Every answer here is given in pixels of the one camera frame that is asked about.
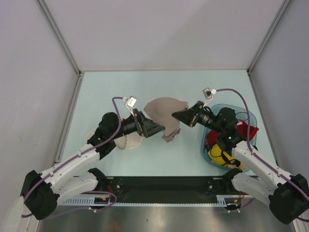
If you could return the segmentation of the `beige bra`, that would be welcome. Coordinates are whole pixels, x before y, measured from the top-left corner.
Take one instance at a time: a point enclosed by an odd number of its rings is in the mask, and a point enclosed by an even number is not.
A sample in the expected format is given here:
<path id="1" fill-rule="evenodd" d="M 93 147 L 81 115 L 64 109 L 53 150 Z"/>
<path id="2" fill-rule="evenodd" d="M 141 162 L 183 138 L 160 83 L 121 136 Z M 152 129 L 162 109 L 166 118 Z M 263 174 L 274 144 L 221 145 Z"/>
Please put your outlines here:
<path id="1" fill-rule="evenodd" d="M 162 139 L 167 143 L 172 141 L 181 131 L 180 121 L 172 114 L 188 108 L 188 102 L 171 97 L 161 97 L 152 100 L 144 107 L 145 113 L 155 123 L 164 126 Z"/>

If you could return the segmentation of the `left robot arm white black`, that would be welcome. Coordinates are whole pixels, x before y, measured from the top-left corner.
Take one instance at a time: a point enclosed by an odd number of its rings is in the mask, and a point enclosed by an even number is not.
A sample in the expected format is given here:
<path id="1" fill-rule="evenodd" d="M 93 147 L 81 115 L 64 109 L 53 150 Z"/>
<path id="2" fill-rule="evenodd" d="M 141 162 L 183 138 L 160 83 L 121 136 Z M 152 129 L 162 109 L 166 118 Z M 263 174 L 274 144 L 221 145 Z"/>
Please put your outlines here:
<path id="1" fill-rule="evenodd" d="M 137 109 L 126 119 L 114 112 L 106 113 L 78 152 L 48 170 L 41 173 L 33 170 L 26 175 L 21 191 L 25 206 L 37 220 L 42 220 L 67 199 L 85 192 L 102 193 L 108 183 L 106 175 L 98 168 L 89 169 L 83 176 L 75 174 L 111 153 L 116 147 L 115 139 L 132 133 L 148 138 L 163 130 L 163 125 Z"/>

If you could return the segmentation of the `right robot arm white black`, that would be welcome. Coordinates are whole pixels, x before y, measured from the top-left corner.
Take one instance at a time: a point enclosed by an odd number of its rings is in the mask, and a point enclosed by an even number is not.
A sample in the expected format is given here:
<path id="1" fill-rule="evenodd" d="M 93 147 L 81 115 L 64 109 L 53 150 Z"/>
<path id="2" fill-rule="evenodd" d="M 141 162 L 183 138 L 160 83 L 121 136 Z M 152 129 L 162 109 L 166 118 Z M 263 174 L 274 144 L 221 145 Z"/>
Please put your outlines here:
<path id="1" fill-rule="evenodd" d="M 218 114 L 205 109 L 198 101 L 194 106 L 172 113 L 172 116 L 189 127 L 200 124 L 217 133 L 217 145 L 222 152 L 245 164 L 257 179 L 242 171 L 223 181 L 228 194 L 245 192 L 269 206 L 272 214 L 283 224 L 289 224 L 309 208 L 309 186 L 300 174 L 292 175 L 263 159 L 251 146 L 248 137 L 237 131 L 237 118 L 233 109 L 224 107 Z"/>

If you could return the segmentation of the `white mesh laundry bag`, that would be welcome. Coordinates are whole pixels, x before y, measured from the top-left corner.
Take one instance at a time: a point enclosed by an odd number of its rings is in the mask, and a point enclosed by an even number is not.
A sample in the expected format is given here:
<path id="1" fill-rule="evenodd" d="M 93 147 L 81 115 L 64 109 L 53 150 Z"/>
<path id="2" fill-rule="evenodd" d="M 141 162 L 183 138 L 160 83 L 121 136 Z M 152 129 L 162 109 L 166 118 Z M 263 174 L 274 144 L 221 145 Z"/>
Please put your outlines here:
<path id="1" fill-rule="evenodd" d="M 108 139 L 118 127 L 118 116 L 116 113 L 106 113 L 102 120 L 99 122 L 97 128 L 94 128 L 88 132 L 84 138 L 84 142 L 90 142 L 92 145 L 97 145 L 104 140 Z M 143 137 L 139 136 L 136 132 L 123 135 L 121 131 L 108 142 L 107 144 L 97 148 L 102 154 L 109 154 L 113 149 L 118 148 L 120 150 L 135 149 L 141 145 Z"/>

